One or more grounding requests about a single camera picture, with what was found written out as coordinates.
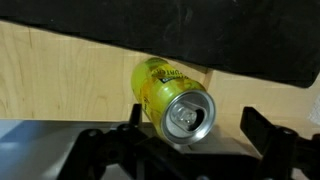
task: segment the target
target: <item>black plastic part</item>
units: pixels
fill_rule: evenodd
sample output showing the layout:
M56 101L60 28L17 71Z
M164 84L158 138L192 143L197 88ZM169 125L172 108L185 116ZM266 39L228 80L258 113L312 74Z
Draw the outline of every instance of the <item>black plastic part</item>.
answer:
M290 179L298 134L274 130L256 170L255 179Z
M57 179L100 179L105 167L96 166L93 155L97 150L98 142L102 135L103 133L98 129L82 131L73 145Z
M264 154L272 132L276 129L265 117L252 107L245 107L240 128L260 154Z
M139 110L141 106L135 106L131 118L139 118ZM312 140L303 139L289 128L272 125L253 108L244 109L241 129L261 153L261 160L234 154L181 154L157 137L147 137L131 123L106 134L83 131L58 179L100 179L111 164L119 164L130 178L138 180L286 180L291 179L294 167L310 179L320 177L319 134Z
M292 168L309 179L320 179L320 135L312 140L299 137L292 129L274 126L252 107L245 107L241 130L263 156L255 179L290 179Z
M319 0L0 0L0 19L299 87L320 70Z
M134 104L130 119L129 119L129 124L133 125L134 127L139 127L139 125L142 122L142 105L141 104Z

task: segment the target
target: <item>metal surface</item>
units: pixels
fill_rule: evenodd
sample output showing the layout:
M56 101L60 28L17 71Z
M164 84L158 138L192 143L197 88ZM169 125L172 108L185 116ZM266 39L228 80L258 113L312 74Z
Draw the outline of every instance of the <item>metal surface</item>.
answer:
M0 120L0 179L56 180L78 134L86 129L100 129L106 133L124 123L128 121ZM148 136L157 135L151 123L142 123L139 129ZM175 147L184 153L248 154L218 126L195 144ZM101 179L129 180L117 164L107 166L106 172Z
M184 103L193 110L201 110L204 114L200 117L200 123L194 130L181 128L172 115L176 104ZM215 106L212 98L204 91L189 90L174 98L164 111L161 120L161 130L165 137L173 143L192 144L205 137L211 130L215 120Z

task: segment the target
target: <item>can pull tab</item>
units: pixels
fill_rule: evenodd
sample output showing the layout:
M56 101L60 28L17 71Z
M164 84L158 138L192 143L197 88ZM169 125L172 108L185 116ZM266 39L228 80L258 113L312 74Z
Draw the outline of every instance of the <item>can pull tab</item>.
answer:
M185 131L195 130L203 120L201 118L199 123L198 111L194 111L182 103L175 104L171 112L172 121Z

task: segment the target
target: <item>can label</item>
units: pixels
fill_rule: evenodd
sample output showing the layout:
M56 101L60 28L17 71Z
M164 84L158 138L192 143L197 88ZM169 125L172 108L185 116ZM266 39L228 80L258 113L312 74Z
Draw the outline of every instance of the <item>can label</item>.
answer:
M161 119L171 101L187 90L204 87L160 58L139 64L132 74L131 85L137 100L160 136Z

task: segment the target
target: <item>black panel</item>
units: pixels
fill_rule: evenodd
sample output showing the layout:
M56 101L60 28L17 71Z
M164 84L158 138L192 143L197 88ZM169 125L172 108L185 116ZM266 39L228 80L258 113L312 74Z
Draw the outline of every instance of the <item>black panel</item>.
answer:
M0 0L0 18L309 87L320 70L319 0Z

